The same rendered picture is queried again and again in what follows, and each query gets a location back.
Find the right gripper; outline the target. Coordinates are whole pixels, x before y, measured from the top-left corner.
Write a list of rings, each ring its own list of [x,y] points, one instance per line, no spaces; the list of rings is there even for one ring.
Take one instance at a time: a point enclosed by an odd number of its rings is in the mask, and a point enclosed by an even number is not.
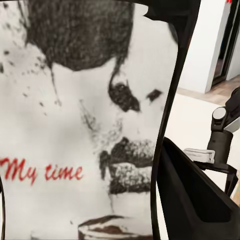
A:
[[[227,164],[231,146],[224,142],[209,141],[207,150],[215,151],[214,163],[200,162],[193,160],[193,162],[202,170],[212,170],[227,174],[224,192],[230,197],[234,188],[236,187],[239,178],[237,177],[237,169]]]

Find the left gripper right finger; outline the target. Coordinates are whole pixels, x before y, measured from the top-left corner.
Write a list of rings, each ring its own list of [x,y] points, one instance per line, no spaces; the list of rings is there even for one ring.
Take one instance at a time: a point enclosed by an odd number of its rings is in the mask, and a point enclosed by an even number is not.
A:
[[[240,240],[240,207],[168,137],[156,181],[168,240]]]

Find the bottle of coffee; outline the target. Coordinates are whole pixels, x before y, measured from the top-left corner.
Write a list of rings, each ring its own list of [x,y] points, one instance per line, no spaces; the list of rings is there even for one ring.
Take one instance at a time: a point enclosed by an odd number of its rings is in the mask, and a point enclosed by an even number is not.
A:
[[[0,0],[1,240],[161,240],[156,182],[201,0]]]

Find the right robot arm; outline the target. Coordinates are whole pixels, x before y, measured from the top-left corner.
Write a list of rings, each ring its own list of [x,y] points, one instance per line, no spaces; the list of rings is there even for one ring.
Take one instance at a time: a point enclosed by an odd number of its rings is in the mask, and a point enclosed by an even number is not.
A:
[[[240,129],[240,87],[236,88],[225,107],[212,113],[211,137],[207,149],[185,148],[183,152],[202,170],[227,174],[224,192],[230,197],[239,178],[237,169],[227,164],[234,132]]]

